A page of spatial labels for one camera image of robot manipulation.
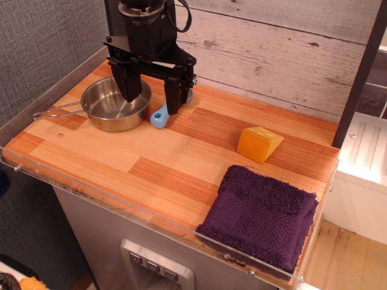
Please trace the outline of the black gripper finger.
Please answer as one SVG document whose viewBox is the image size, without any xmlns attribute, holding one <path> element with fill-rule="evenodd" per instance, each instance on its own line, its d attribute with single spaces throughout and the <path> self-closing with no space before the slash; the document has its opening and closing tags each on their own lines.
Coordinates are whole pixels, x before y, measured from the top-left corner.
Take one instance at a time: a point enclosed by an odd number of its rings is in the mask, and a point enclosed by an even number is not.
<svg viewBox="0 0 387 290">
<path fill-rule="evenodd" d="M 122 97 L 127 102 L 133 102 L 143 90 L 140 73 L 132 65 L 123 65 L 113 59 L 109 60 L 109 65 Z"/>
<path fill-rule="evenodd" d="M 182 105 L 189 103 L 193 97 L 192 88 L 184 80 L 174 77 L 164 81 L 164 91 L 169 115 L 177 114 Z"/>
</svg>

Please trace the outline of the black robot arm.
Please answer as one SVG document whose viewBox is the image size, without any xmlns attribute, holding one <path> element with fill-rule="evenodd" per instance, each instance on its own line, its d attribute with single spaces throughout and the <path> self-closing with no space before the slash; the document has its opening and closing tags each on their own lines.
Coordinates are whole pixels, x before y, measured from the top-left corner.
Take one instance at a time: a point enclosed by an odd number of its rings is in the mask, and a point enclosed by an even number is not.
<svg viewBox="0 0 387 290">
<path fill-rule="evenodd" d="M 197 60 L 177 45 L 178 33 L 192 25 L 188 14 L 178 27 L 174 1 L 105 1 L 109 65 L 127 102 L 142 93 L 141 76 L 164 82 L 167 111 L 174 115 L 194 87 Z"/>
</svg>

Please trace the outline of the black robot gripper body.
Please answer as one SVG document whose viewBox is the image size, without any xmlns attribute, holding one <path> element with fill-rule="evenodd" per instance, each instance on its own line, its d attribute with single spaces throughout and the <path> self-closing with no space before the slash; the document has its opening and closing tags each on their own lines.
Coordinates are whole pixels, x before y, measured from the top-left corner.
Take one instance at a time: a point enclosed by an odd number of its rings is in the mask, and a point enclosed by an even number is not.
<svg viewBox="0 0 387 290">
<path fill-rule="evenodd" d="M 116 7 L 125 30 L 106 37 L 109 60 L 132 65 L 140 75 L 164 81 L 174 77 L 193 87 L 196 58 L 177 45 L 177 34 L 192 25 L 192 14 L 188 12 L 185 26 L 179 27 L 174 1 L 119 1 Z"/>
</svg>

